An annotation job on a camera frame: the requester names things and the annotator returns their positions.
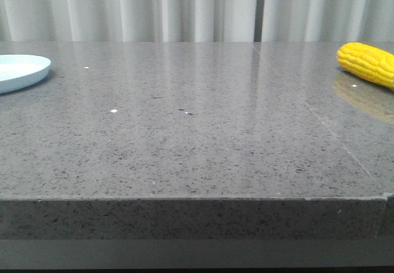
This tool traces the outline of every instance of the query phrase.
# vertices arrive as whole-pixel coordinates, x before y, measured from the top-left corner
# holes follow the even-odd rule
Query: table
[[[0,42],[52,61],[0,95],[0,268],[393,266],[394,93],[341,44]]]

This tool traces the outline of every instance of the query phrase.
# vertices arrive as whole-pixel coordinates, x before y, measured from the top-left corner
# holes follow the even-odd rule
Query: gray countertop
[[[52,61],[0,95],[0,239],[394,235],[394,94],[340,46],[0,42]]]

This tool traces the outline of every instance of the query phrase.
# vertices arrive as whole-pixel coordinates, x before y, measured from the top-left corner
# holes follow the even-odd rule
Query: curtain
[[[0,0],[0,41],[393,41],[394,0]]]

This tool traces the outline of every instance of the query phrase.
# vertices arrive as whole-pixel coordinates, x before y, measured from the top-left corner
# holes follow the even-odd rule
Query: curtain fold
[[[0,41],[394,41],[393,3],[0,0]]]

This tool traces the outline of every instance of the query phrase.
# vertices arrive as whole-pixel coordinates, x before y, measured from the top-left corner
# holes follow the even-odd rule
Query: light blue plate
[[[0,93],[39,82],[48,75],[50,60],[33,55],[0,55]]]

